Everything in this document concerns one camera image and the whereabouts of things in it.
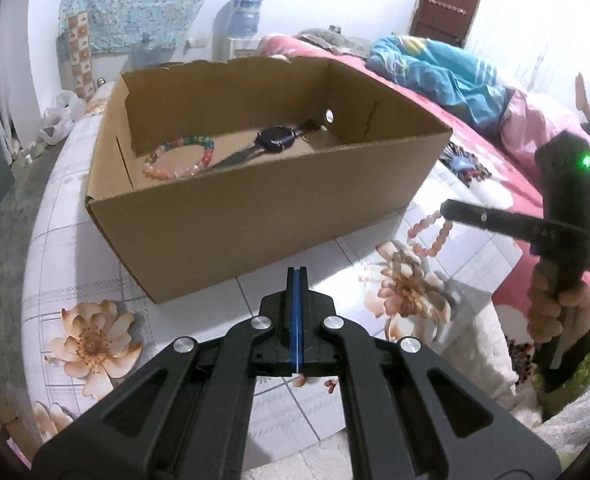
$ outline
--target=pink beaded bracelet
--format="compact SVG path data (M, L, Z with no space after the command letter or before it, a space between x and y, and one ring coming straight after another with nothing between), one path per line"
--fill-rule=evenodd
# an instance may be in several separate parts
M193 165L192 167L180 168L179 170L162 170L161 168L155 168L153 164L156 163L157 159L164 155L166 152L174 148L180 148L181 146L191 146L198 144L204 147L204 154L201 156L201 160ZM213 151L215 149L215 143L208 137L182 137L171 142L163 143L158 149L147 156L144 161L144 174L150 178L158 178L160 180L167 180L170 178L181 178L182 176L192 175L200 173L201 170L206 168L213 158Z
M435 211L433 214L427 216L424 220L418 222L408 230L408 240L406 243L409 247L413 248L413 252L418 256L430 256L431 258L434 258L437 256L437 253L440 252L444 243L446 243L446 239L449 237L451 229L453 229L453 222L449 221L444 222L444 225L440 229L440 233L437 235L437 240L431 245L430 249L422 247L415 241L415 237L425 229L428 229L429 226L433 225L438 218L441 218L441 213Z

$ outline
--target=metal bolt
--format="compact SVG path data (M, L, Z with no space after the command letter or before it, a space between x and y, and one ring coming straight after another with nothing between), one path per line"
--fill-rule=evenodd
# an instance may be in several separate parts
M257 316L251 319L251 326L255 330L266 330L270 328L273 323L266 316Z
M419 339L405 337L399 342L399 347L409 354L416 354L422 348L422 344L419 342Z
M195 348L195 341L190 337L180 337L173 341L173 349L180 354L192 352L193 348Z
M328 316L324 320L324 326L326 328L330 328L331 330L337 330L338 328L342 328L342 326L344 326L344 320L339 316Z

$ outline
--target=human hand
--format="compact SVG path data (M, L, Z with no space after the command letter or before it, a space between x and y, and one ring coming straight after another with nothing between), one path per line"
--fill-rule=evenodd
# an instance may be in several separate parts
M555 299L549 292L549 281L535 267L528 297L531 300L531 308L527 315L527 330L535 343L546 343L562 334L563 327L558 317L563 308L578 308L570 328L568 343L563 351L571 348L590 329L590 288L585 282L560 292Z

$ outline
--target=gray floor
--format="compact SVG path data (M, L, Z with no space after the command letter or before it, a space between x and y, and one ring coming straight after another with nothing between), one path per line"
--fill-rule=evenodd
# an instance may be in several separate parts
M50 147L33 164L13 167L15 184L0 205L0 399L18 410L35 436L22 361L22 287L32 226L60 150Z

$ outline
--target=foot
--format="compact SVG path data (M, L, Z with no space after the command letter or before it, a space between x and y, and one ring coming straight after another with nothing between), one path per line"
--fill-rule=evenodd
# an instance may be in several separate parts
M576 76L576 108L581 112L589 108L586 88L584 86L584 76L582 76L581 72Z

